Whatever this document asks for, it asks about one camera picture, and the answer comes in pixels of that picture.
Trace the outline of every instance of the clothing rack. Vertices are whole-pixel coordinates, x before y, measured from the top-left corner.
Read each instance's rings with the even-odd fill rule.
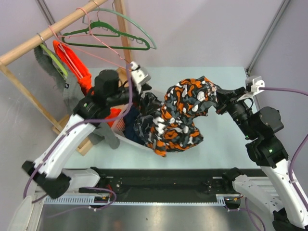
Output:
[[[89,1],[82,8],[86,12],[90,12],[97,8],[97,6],[102,5],[107,0],[95,0]],[[115,0],[115,10],[123,15],[125,15],[125,6],[124,0]],[[59,33],[61,30],[65,29],[69,25],[76,22],[78,19],[82,18],[85,13],[81,9],[76,9],[73,13],[69,14],[59,22],[51,25],[52,29],[55,33]],[[122,17],[117,17],[117,21],[119,24],[119,30],[122,32],[127,32],[127,24],[126,21]],[[15,47],[10,50],[6,54],[0,56],[0,71],[17,87],[17,89],[52,123],[52,125],[58,130],[62,131],[63,124],[61,125],[46,109],[45,107],[31,94],[31,92],[19,81],[19,79],[8,69],[7,65],[14,62],[16,59],[20,58],[27,52],[33,50],[35,47],[43,43],[43,40],[46,41],[53,37],[53,32],[47,28],[39,33],[39,35],[35,35],[28,41],[22,43],[21,45]],[[122,45],[129,46],[129,40],[127,37],[121,37]],[[124,51],[124,57],[128,62],[132,61],[131,51]],[[83,149],[85,150],[81,154],[85,154],[89,148]]]

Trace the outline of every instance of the clothes hanger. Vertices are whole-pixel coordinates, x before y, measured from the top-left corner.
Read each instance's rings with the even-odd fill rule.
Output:
[[[110,13],[116,14],[116,15],[118,15],[118,16],[124,18],[125,20],[129,21],[130,23],[132,23],[135,27],[137,27],[137,28],[138,28],[138,29],[139,29],[139,30],[151,41],[151,43],[152,43],[153,46],[151,46],[150,48],[157,50],[157,46],[156,46],[156,44],[155,44],[155,42],[154,42],[154,39],[153,39],[153,38],[152,38],[152,37],[151,37],[151,36],[139,25],[139,24],[137,24],[136,22],[134,22],[134,21],[133,21],[132,19],[130,19],[129,17],[127,17],[127,16],[125,16],[125,15],[123,15],[123,14],[117,12],[117,11],[113,11],[113,10],[106,9],[106,8],[100,8],[100,7],[96,8],[96,9],[94,9],[94,10],[92,10],[92,11],[98,11],[98,12],[97,12],[97,18],[98,18],[98,13],[99,13],[99,11],[110,12]],[[83,16],[83,17],[82,17],[82,23],[87,25],[88,23],[85,23],[85,17],[86,17],[86,16]]]
[[[147,40],[140,38],[140,37],[136,37],[134,35],[128,34],[126,32],[121,32],[118,31],[117,29],[113,28],[111,25],[109,25],[108,23],[105,22],[101,22],[101,21],[97,21],[97,22],[92,22],[90,24],[90,28],[96,28],[96,27],[103,27],[106,28],[108,30],[110,30],[111,32],[117,34],[115,35],[100,35],[100,36],[104,36],[104,37],[119,37],[119,36],[125,36],[128,37],[130,40],[136,40],[137,43],[139,44],[145,44],[146,47],[119,47],[119,46],[110,46],[110,48],[112,49],[123,49],[123,50],[139,50],[139,51],[147,51],[149,50],[150,44]],[[76,30],[76,31],[72,31],[70,33],[65,33],[63,34],[62,37],[62,42],[72,45],[72,46],[82,46],[82,47],[98,47],[98,48],[108,48],[107,46],[104,45],[95,45],[95,44],[82,44],[82,43],[72,43],[72,42],[67,42],[65,41],[66,37],[69,37],[70,35],[76,35],[76,34],[80,34],[80,33],[86,33],[89,32],[89,27],[82,29],[82,30]]]
[[[61,64],[61,62],[58,60],[58,58],[51,52],[51,50],[48,49],[47,44],[45,42],[45,40],[43,39],[43,37],[37,33],[37,35],[40,37],[40,39],[43,41],[43,43],[41,43],[39,46],[51,57],[51,59],[57,64],[58,68],[57,71],[59,72],[59,74],[66,79],[68,76],[68,73],[66,71],[66,69],[64,68],[64,66]]]

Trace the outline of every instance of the metal floor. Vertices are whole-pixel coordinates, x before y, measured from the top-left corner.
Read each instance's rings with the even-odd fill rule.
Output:
[[[87,208],[45,205],[37,231],[255,231],[246,212],[227,212],[220,206],[114,205],[93,212]],[[267,231],[274,230],[262,216]]]

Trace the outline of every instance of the plastic bin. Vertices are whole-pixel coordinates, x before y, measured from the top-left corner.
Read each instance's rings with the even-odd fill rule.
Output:
[[[164,97],[165,97],[165,93],[161,92],[161,91],[157,91],[157,90],[150,90],[148,92],[152,92],[154,95],[156,95],[156,97],[161,100],[161,101],[164,101]],[[120,115],[124,113],[125,109],[127,108],[127,105],[125,105],[125,108],[121,111]],[[119,120],[116,120],[114,122],[114,124],[111,126],[111,129],[112,131],[115,133],[115,135],[122,141],[126,142],[126,143],[129,143],[131,145],[134,145],[136,147],[139,147],[141,149],[144,149],[144,150],[151,150],[150,148],[146,147],[146,146],[143,146],[143,145],[140,145],[134,141],[131,141],[129,139],[127,139],[124,134],[123,134],[123,131],[125,129],[125,124],[124,124],[124,121],[123,119],[119,119]]]

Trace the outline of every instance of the orange cloth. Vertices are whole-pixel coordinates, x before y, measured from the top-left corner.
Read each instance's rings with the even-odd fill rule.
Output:
[[[105,119],[115,118],[115,117],[117,117],[120,114],[121,111],[122,110],[119,109],[119,108],[111,108],[110,109],[110,115],[107,116]],[[109,127],[111,127],[114,124],[114,121],[108,122],[107,124],[109,125]]]
[[[78,58],[78,56],[70,49],[69,47],[62,44],[65,52],[67,53],[68,57],[72,60],[76,68],[81,73],[82,77],[79,76],[78,71],[71,65],[70,61],[66,57],[65,53],[60,48],[60,43],[58,41],[53,41],[53,48],[55,53],[59,56],[59,58],[67,64],[69,69],[75,74],[77,77],[78,83],[81,87],[82,93],[86,95],[90,88],[92,87],[92,75],[89,73],[86,66],[82,63],[82,61]]]

